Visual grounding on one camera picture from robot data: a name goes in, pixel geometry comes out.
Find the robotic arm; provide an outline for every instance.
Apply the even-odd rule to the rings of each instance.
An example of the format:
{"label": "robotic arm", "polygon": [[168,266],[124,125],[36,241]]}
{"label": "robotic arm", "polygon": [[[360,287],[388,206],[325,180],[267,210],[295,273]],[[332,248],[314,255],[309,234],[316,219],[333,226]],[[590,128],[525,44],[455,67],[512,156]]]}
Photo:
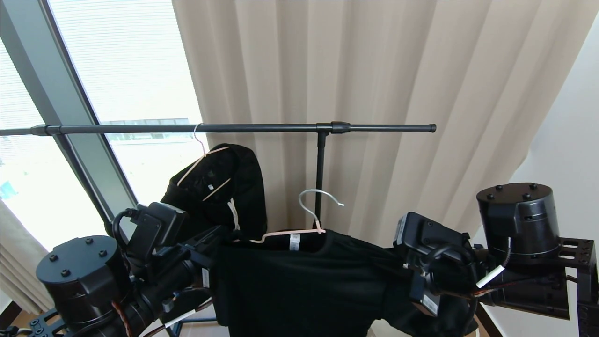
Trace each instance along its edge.
{"label": "robotic arm", "polygon": [[[559,236],[551,189],[512,183],[485,189],[477,200],[488,249],[417,213],[399,221],[394,248],[413,271],[414,305],[436,316],[443,294],[469,299],[471,309],[480,301],[569,319],[566,282],[576,281],[579,336],[599,337],[594,241]],[[118,226],[123,216],[137,224],[128,243]],[[37,268],[56,307],[31,321],[31,331],[12,328],[4,335],[135,337],[157,319],[194,312],[209,294],[177,299],[216,283],[213,257],[230,229],[213,227],[175,243],[186,217],[167,204],[138,205],[116,217],[114,238],[77,238],[56,247]],[[578,277],[567,276],[566,267]]]}

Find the clothes hanger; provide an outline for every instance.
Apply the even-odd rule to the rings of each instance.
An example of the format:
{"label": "clothes hanger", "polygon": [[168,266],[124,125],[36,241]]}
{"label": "clothes hanger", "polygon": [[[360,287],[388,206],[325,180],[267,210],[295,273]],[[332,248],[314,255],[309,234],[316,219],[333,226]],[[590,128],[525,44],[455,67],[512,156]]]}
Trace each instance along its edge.
{"label": "clothes hanger", "polygon": [[[183,182],[183,180],[185,180],[185,178],[189,175],[189,173],[191,173],[191,171],[193,171],[193,169],[199,164],[200,161],[202,161],[202,159],[204,159],[207,155],[209,154],[213,154],[215,152],[218,151],[222,151],[225,149],[228,149],[229,146],[225,146],[224,148],[220,148],[220,149],[216,149],[210,152],[206,152],[206,147],[204,146],[204,143],[198,139],[198,136],[195,134],[195,131],[198,129],[198,126],[200,126],[201,123],[198,123],[195,125],[195,128],[193,128],[193,137],[195,138],[195,140],[197,140],[200,144],[202,144],[202,152],[204,153],[201,157],[198,158],[198,160],[195,161],[195,163],[193,165],[191,165],[191,167],[189,167],[189,170],[187,170],[185,172],[185,174],[181,177],[181,179],[179,179],[179,182],[177,182],[177,186],[181,185],[181,183]],[[229,181],[231,181],[231,178],[225,180],[224,183],[220,184],[219,187],[215,188],[214,191],[212,191],[208,196],[206,196],[206,198],[204,198],[202,201],[206,201],[206,199],[210,198],[214,193],[216,193],[219,189],[221,189],[223,186],[226,185],[226,183],[228,183]]]}
{"label": "clothes hanger", "polygon": [[267,237],[270,236],[279,236],[279,235],[287,235],[287,234],[304,234],[304,233],[318,233],[318,234],[322,234],[322,233],[326,233],[326,231],[324,229],[322,229],[322,227],[320,226],[320,221],[318,220],[318,217],[316,216],[316,214],[314,214],[314,212],[312,212],[310,209],[308,209],[304,203],[301,201],[301,197],[302,195],[308,193],[308,192],[319,192],[322,194],[326,194],[328,195],[331,199],[333,199],[339,206],[345,206],[345,204],[340,203],[337,198],[335,198],[332,194],[330,194],[329,192],[323,191],[321,189],[316,189],[316,188],[310,188],[307,189],[305,191],[303,191],[302,193],[299,194],[298,196],[298,200],[299,200],[299,205],[306,211],[308,212],[310,215],[312,215],[312,217],[314,218],[314,221],[316,223],[316,229],[303,229],[303,230],[285,230],[285,231],[276,231],[274,233],[266,233],[262,236],[261,240],[250,240],[250,242],[254,242],[254,243],[264,243],[264,240]]}

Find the beige curtain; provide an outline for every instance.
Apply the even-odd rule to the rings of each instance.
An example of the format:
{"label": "beige curtain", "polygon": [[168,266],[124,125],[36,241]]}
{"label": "beige curtain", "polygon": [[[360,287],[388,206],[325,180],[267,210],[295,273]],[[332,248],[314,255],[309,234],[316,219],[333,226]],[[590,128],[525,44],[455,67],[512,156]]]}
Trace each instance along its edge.
{"label": "beige curtain", "polygon": [[[599,8],[585,0],[174,0],[205,123],[428,124],[327,139],[323,224],[389,246],[413,210],[474,233],[476,192],[506,183]],[[212,134],[256,152],[269,229],[310,221],[315,134]]]}
{"label": "beige curtain", "polygon": [[0,200],[0,289],[23,310],[40,314],[54,307],[35,269],[46,249]]}

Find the white hanger hook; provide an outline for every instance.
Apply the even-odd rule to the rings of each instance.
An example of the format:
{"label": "white hanger hook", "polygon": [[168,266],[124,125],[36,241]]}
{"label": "white hanger hook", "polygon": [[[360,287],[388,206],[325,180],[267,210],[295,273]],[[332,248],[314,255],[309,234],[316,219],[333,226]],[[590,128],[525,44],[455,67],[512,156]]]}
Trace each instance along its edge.
{"label": "white hanger hook", "polygon": [[195,131],[198,129],[198,126],[202,125],[202,123],[197,123],[195,125],[195,127],[193,128],[193,137],[195,138],[195,140],[197,140],[200,144],[202,144],[202,152],[204,153],[204,155],[206,155],[206,147],[204,146],[204,143],[198,139],[198,136],[195,134]]}
{"label": "white hanger hook", "polygon": [[302,208],[303,208],[303,209],[304,209],[306,212],[308,212],[309,214],[311,214],[311,215],[312,215],[312,217],[314,217],[314,220],[315,220],[317,223],[319,223],[319,220],[318,220],[318,217],[316,216],[316,214],[314,214],[314,212],[312,212],[312,211],[311,211],[309,208],[307,208],[307,207],[304,205],[304,203],[301,201],[301,197],[302,197],[302,195],[304,195],[304,194],[306,194],[306,193],[308,193],[308,192],[319,192],[319,193],[322,193],[322,194],[326,194],[326,195],[328,195],[328,196],[329,196],[331,199],[333,199],[333,201],[335,201],[335,202],[336,202],[336,203],[337,203],[339,206],[345,206],[345,204],[342,204],[342,203],[340,203],[340,202],[339,202],[339,200],[337,200],[337,198],[335,198],[335,197],[334,197],[334,196],[333,196],[331,193],[329,193],[329,192],[327,192],[327,191],[323,191],[323,190],[321,190],[321,189],[316,189],[316,188],[309,188],[309,189],[307,189],[307,190],[303,191],[303,192],[302,192],[302,193],[300,193],[300,195],[298,196],[299,203],[300,203],[299,205],[300,205],[300,206],[301,206],[301,207],[302,207]]}

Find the brown baseboard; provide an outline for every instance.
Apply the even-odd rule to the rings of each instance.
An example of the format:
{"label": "brown baseboard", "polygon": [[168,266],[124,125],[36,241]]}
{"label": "brown baseboard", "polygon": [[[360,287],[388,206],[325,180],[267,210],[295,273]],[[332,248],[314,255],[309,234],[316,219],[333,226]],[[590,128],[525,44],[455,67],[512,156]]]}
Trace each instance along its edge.
{"label": "brown baseboard", "polygon": [[18,304],[14,303],[14,301],[10,302],[6,309],[0,313],[0,330],[4,330],[12,325],[21,311],[23,310]]}
{"label": "brown baseboard", "polygon": [[497,329],[495,322],[491,320],[489,314],[486,312],[482,305],[476,307],[476,317],[479,319],[480,324],[485,328],[485,330],[489,334],[489,337],[504,337],[499,331],[499,329]]}

